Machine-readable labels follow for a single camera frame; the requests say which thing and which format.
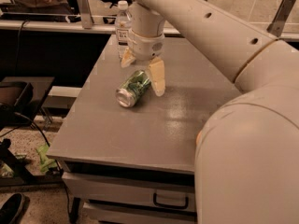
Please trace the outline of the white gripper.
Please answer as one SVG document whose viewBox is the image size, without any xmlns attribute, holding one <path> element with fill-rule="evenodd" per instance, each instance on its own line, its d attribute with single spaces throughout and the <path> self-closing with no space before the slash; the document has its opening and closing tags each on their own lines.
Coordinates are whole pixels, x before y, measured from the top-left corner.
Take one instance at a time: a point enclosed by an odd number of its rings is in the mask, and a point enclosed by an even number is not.
<svg viewBox="0 0 299 224">
<path fill-rule="evenodd" d="M 164 46 L 165 19 L 156 11 L 137 2 L 130 6 L 132 25 L 129 30 L 128 45 L 121 58 L 121 67 L 130 66 L 136 59 L 148 61 L 147 73 L 157 96 L 165 91 L 164 61 L 159 56 Z"/>
</svg>

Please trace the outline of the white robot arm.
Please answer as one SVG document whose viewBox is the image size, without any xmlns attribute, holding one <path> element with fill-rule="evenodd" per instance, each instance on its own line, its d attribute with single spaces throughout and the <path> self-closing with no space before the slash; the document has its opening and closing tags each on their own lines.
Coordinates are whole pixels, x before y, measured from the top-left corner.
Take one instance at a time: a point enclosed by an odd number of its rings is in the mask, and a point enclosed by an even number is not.
<svg viewBox="0 0 299 224">
<path fill-rule="evenodd" d="M 235 86 L 196 142 L 198 224 L 299 224 L 299 62 L 288 43 L 204 0 L 135 0 Z"/>
</svg>

